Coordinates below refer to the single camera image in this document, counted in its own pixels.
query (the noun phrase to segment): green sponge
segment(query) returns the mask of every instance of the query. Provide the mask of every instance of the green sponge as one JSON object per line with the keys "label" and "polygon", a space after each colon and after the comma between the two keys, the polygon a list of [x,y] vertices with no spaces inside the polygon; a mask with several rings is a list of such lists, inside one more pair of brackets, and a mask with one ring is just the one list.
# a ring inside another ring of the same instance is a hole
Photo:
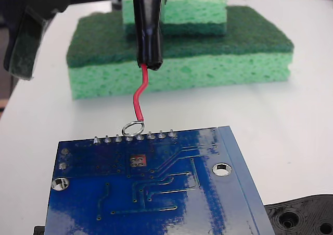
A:
{"label": "green sponge", "polygon": [[[285,81],[292,42],[249,7],[228,7],[228,34],[164,38],[164,63],[147,91]],[[67,53],[73,98],[132,94],[142,82],[121,12],[80,20]]]}
{"label": "green sponge", "polygon": [[[127,34],[135,34],[133,0],[122,0]],[[226,0],[168,0],[164,9],[164,35],[223,35]]]}

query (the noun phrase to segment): mounting hole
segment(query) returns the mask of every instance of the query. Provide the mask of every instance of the mounting hole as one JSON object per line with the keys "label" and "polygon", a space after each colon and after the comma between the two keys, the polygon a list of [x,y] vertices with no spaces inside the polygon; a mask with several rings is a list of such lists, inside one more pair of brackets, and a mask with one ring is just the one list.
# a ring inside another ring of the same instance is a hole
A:
{"label": "mounting hole", "polygon": [[56,178],[52,181],[51,187],[56,191],[63,191],[69,186],[69,180],[67,178]]}
{"label": "mounting hole", "polygon": [[291,229],[298,224],[299,218],[295,213],[286,212],[279,217],[279,222],[284,228]]}
{"label": "mounting hole", "polygon": [[323,223],[320,227],[320,231],[322,234],[331,234],[333,231],[333,227],[329,223]]}
{"label": "mounting hole", "polygon": [[226,163],[218,163],[213,166],[213,173],[217,176],[228,176],[231,174],[231,166]]}

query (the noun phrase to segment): white table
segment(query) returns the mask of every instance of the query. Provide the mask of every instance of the white table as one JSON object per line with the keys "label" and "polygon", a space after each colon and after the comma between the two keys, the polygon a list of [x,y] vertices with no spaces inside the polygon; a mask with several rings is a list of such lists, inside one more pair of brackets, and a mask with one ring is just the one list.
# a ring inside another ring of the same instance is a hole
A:
{"label": "white table", "polygon": [[[289,81],[144,94],[146,131],[230,125],[264,204],[333,194],[333,1],[228,1],[253,7],[294,42]],[[135,118],[131,95],[71,99],[66,52],[78,19],[109,10],[101,2],[57,15],[35,78],[15,88],[0,121],[1,234],[45,224],[59,141],[113,136]]]}

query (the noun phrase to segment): red wire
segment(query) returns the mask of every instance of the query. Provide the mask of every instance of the red wire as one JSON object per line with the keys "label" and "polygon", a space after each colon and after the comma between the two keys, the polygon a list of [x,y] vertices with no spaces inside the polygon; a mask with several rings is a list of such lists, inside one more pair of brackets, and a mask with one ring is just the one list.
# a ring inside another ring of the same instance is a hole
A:
{"label": "red wire", "polygon": [[135,110],[135,115],[138,121],[144,121],[144,116],[142,115],[139,97],[143,93],[143,91],[148,86],[148,69],[146,64],[141,64],[142,68],[142,85],[136,90],[133,95],[133,105]]}

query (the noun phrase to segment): blue circuit board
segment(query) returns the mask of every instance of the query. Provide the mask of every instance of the blue circuit board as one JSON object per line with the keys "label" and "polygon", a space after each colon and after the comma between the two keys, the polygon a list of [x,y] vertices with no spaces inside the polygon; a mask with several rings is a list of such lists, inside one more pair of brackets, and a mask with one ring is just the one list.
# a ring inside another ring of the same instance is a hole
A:
{"label": "blue circuit board", "polygon": [[45,234],[274,234],[229,127],[164,134],[60,142]]}

